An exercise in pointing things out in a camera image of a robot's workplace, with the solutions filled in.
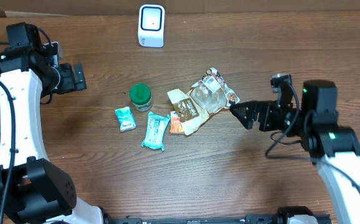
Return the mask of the clear snack bag brown label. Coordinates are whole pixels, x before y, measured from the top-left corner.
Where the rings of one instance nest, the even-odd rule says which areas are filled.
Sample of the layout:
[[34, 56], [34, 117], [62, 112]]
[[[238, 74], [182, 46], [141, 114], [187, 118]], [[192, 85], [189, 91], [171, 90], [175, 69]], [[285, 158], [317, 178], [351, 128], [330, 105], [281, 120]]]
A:
[[207, 69], [187, 93], [174, 89], [168, 97], [186, 136], [195, 133], [214, 114], [240, 102], [214, 67]]

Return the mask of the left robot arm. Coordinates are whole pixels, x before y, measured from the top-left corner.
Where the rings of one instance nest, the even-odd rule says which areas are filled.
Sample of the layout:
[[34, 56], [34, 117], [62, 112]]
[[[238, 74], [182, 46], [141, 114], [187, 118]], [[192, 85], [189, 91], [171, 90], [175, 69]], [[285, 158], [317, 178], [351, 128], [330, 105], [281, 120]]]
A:
[[25, 22], [6, 28], [0, 53], [0, 217], [14, 223], [110, 223], [77, 196], [68, 173], [49, 161], [42, 138], [43, 97], [85, 90], [81, 65], [60, 63], [60, 45]]

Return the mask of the orange tissue packet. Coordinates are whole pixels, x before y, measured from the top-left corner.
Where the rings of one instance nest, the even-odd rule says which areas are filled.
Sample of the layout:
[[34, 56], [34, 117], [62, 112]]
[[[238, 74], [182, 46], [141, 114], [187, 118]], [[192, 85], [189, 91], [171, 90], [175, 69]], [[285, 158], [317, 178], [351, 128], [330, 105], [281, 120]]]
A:
[[184, 130], [182, 128], [180, 118], [176, 113], [176, 111], [170, 112], [170, 118], [171, 118], [171, 123], [170, 123], [169, 132], [171, 134], [184, 134]]

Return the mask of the light teal wipes pack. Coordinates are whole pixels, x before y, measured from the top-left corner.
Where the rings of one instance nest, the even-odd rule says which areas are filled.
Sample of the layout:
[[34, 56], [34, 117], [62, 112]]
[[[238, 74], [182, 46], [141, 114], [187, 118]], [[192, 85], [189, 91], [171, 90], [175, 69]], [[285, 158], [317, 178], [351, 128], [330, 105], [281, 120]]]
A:
[[161, 116], [150, 111], [148, 113], [146, 135], [141, 146], [165, 151], [163, 137], [169, 122], [170, 115]]

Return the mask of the teal tissue packet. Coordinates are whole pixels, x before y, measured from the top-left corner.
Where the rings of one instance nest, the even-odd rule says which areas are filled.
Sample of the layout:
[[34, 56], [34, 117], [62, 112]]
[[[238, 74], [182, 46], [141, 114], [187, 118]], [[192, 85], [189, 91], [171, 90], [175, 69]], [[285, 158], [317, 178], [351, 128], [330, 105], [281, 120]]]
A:
[[115, 115], [118, 119], [121, 133], [136, 128], [136, 121], [134, 119], [133, 112], [129, 106], [116, 109]]

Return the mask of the green lid jar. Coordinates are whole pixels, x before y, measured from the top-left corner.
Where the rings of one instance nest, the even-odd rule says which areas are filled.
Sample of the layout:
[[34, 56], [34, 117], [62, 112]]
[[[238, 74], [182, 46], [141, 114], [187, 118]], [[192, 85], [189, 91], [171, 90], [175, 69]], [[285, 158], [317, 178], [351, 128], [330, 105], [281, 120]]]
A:
[[148, 111], [152, 107], [151, 90], [144, 83], [137, 83], [130, 90], [130, 100], [136, 110]]

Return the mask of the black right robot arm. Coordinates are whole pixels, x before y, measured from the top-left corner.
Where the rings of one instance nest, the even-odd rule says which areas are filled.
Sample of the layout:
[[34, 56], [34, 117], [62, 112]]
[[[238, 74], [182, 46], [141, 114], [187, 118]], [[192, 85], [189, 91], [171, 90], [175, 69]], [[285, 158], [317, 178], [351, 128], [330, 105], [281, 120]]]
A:
[[285, 137], [298, 137], [321, 176], [339, 223], [360, 223], [360, 143], [354, 130], [338, 124], [338, 91], [328, 80], [308, 80], [298, 97], [288, 81], [273, 81], [275, 101], [248, 101], [230, 107], [246, 129], [259, 123], [263, 132], [281, 136], [265, 151], [267, 159], [295, 160], [296, 156], [272, 155]]

